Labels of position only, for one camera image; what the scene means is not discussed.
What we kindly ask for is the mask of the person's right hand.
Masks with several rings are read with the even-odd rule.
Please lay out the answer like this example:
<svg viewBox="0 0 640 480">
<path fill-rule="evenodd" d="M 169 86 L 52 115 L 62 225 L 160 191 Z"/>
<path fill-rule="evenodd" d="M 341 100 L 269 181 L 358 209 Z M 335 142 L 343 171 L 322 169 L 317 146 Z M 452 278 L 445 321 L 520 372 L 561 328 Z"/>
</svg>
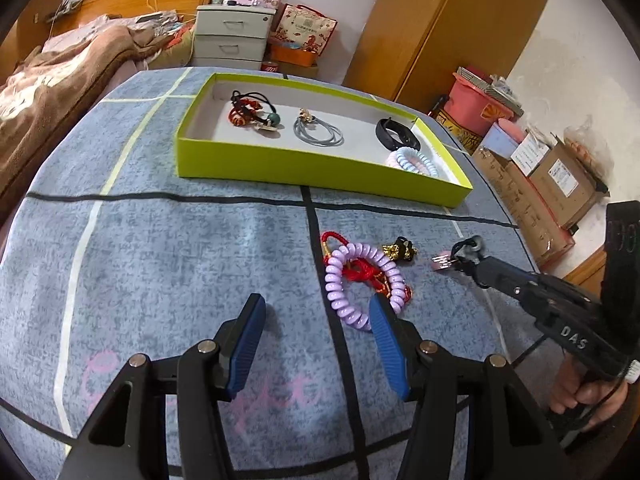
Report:
<svg viewBox="0 0 640 480">
<path fill-rule="evenodd" d="M 566 410 L 576 408 L 578 404 L 593 406 L 598 404 L 609 393 L 611 396 L 594 412 L 590 421 L 585 424 L 582 431 L 609 420 L 623 406 L 629 385 L 622 382 L 616 386 L 616 382 L 587 382 L 582 363 L 574 356 L 567 354 L 555 376 L 553 387 L 549 396 L 549 408 L 552 412 L 562 415 Z"/>
</svg>

